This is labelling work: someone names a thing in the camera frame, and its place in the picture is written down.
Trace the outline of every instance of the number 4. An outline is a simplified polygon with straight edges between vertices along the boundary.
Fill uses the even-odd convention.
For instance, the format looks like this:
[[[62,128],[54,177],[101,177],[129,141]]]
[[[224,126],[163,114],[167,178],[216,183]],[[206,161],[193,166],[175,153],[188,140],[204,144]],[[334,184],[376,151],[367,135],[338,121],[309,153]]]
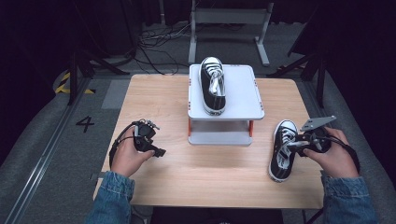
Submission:
[[[91,117],[87,116],[85,119],[80,120],[79,122],[76,123],[76,125],[80,125],[80,126],[85,126],[84,128],[84,133],[87,132],[88,127],[90,125],[93,125],[95,123],[91,123]]]

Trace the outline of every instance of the white shoelace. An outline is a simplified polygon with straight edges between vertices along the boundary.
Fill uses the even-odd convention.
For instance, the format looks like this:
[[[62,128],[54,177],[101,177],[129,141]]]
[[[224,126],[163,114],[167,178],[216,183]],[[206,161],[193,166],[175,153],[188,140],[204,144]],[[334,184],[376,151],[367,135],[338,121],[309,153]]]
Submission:
[[[278,158],[278,166],[283,168],[283,169],[288,169],[289,167],[289,156],[291,154],[290,150],[288,149],[287,145],[290,142],[295,141],[295,132],[288,129],[284,128],[282,130],[282,148],[279,151],[279,154],[277,155]]]
[[[295,132],[290,129],[283,129],[282,130],[282,142],[286,145],[289,142],[294,142],[295,140]]]
[[[218,64],[209,64],[206,66],[206,71],[210,75],[209,91],[218,95],[219,79],[223,76],[222,70]]]

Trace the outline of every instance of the person's left hand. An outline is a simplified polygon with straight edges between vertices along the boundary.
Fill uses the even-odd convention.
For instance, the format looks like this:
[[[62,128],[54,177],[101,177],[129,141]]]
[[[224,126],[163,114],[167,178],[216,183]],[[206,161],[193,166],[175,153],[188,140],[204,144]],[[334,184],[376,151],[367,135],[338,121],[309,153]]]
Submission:
[[[111,166],[112,172],[129,177],[140,168],[143,162],[154,155],[154,150],[138,152],[134,147],[133,136],[134,128],[130,128],[121,138],[131,137],[120,142]]]

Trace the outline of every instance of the black curtain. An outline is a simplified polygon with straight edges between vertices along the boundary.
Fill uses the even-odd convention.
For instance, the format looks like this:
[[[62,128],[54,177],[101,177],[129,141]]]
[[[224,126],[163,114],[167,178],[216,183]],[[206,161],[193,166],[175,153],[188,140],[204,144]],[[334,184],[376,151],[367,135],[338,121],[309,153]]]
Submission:
[[[139,13],[127,16],[140,24],[161,22],[159,0],[0,1],[0,164],[26,125],[55,96],[53,82],[69,68],[76,48],[109,56],[111,43],[103,34],[111,32],[103,30],[105,15],[98,10],[109,2],[118,8],[132,6]]]
[[[67,68],[74,41],[63,27],[64,17],[72,17],[65,2],[0,3],[0,164],[25,126],[54,97],[52,83]]]
[[[393,0],[320,5],[292,50],[305,55],[318,48],[326,50],[326,68],[393,185],[396,150],[390,136],[396,126],[395,11]]]

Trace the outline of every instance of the dark background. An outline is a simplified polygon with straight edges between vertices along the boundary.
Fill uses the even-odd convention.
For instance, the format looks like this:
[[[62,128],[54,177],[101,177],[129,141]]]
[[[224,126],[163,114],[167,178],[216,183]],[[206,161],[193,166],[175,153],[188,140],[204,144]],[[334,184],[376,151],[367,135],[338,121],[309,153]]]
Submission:
[[[132,18],[127,21],[136,22],[137,26],[161,21],[158,0],[121,2],[124,8],[136,10],[128,13]],[[125,24],[124,18],[115,15],[120,15],[121,2],[0,2],[0,164],[24,127],[54,97],[53,82],[68,68],[75,48],[88,49],[102,58],[130,49],[130,39],[115,41],[111,39],[114,35],[108,35],[125,32],[125,26],[120,25]],[[163,3],[166,24],[189,19],[191,1],[164,0]],[[315,8],[313,4],[281,1],[274,7],[272,22],[307,22]],[[389,0],[380,4],[345,1],[343,5],[322,5],[294,48],[294,52],[302,54],[312,52],[318,40],[332,31],[326,54],[327,69],[393,183],[396,181],[396,153],[391,141],[396,125],[394,11],[395,2]],[[114,22],[104,20],[104,15]]]

